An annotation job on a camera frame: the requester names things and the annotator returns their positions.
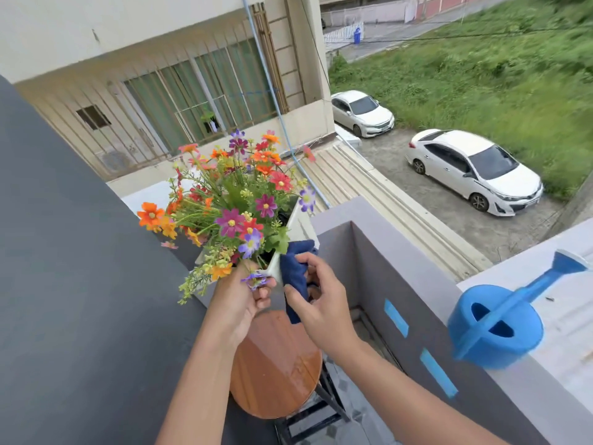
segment parking area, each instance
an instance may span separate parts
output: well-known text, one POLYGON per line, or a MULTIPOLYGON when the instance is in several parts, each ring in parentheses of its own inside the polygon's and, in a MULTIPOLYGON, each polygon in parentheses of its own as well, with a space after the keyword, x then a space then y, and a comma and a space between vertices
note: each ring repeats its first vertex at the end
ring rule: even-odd
POLYGON ((404 150, 414 134, 412 130, 394 129, 372 139, 363 139, 359 152, 491 261, 503 261, 537 244, 558 215, 561 203, 545 195, 539 204, 514 217, 496 217, 475 210, 455 192, 415 173, 407 164, 404 150))

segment round wooden table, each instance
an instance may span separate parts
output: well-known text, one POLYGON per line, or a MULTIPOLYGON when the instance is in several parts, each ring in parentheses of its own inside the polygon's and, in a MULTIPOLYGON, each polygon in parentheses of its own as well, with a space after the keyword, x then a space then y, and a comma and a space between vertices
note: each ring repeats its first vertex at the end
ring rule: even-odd
POLYGON ((231 393, 241 408, 259 418, 284 418, 311 396, 322 372, 322 352, 302 323, 284 311, 267 311, 251 323, 237 348, 231 393))

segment blue tape strip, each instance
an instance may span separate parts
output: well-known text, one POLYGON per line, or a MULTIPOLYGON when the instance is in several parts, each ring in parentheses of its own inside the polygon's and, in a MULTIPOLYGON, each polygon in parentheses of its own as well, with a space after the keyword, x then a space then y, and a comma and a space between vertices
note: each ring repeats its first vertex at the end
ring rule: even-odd
POLYGON ((426 348, 422 350, 422 354, 420 354, 420 360, 426 367, 426 370, 428 370, 439 386, 441 386, 441 389, 445 391, 445 395, 447 395, 449 398, 453 398, 457 395, 459 390, 457 390, 455 384, 453 384, 453 381, 451 381, 449 376, 447 376, 445 373, 445 370, 443 370, 438 362, 435 361, 434 357, 432 357, 432 354, 430 354, 426 348))
POLYGON ((404 320, 404 317, 397 312, 395 306, 391 304, 391 301, 385 299, 385 313, 387 316, 393 321, 396 325, 397 329, 403 334, 404 337, 407 337, 408 331, 410 330, 410 326, 404 320))

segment navy blue cloth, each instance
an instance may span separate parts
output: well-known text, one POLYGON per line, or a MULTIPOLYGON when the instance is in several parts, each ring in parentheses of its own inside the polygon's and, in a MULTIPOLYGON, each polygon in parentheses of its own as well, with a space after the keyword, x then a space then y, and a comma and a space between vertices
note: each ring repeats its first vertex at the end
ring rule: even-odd
MULTIPOLYGON (((308 265, 306 262, 300 263, 295 257, 297 254, 307 252, 317 254, 315 241, 300 240, 296 242, 290 242, 288 244, 288 251, 286 254, 280 255, 280 274, 282 275, 282 282, 284 284, 290 284, 301 294, 304 299, 309 300, 309 293, 307 292, 307 278, 305 278, 305 272, 307 271, 308 265)), ((289 306, 288 302, 286 302, 286 315, 288 315, 288 318, 292 324, 301 322, 301 319, 297 313, 294 312, 294 309, 289 306)))

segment car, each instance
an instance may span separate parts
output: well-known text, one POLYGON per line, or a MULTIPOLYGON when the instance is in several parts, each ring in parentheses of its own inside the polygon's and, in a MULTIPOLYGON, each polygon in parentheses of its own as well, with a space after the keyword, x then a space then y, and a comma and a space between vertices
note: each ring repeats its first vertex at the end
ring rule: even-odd
POLYGON ((537 173, 500 145, 459 130, 428 129, 406 148, 416 173, 428 175, 497 216, 513 216, 540 201, 544 185, 537 173))
POLYGON ((356 137, 370 138, 391 130, 396 118, 372 96, 360 91, 331 96, 334 121, 352 130, 356 137))

